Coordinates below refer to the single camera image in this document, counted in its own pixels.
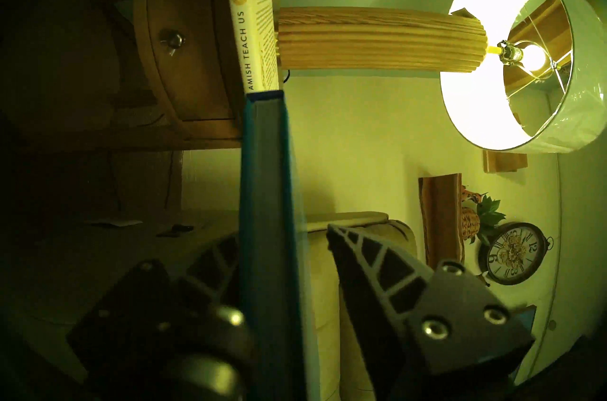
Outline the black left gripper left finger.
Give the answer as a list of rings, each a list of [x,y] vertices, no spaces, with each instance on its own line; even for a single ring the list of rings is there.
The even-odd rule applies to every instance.
[[[165,266],[138,262],[75,324],[66,341],[85,369],[150,356],[156,337],[195,323],[215,305],[238,306],[239,239],[235,233],[205,243]]]

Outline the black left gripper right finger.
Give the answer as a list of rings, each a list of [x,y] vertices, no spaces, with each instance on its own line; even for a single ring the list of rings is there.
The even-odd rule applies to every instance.
[[[512,400],[535,338],[462,264],[358,228],[326,238],[375,400]]]

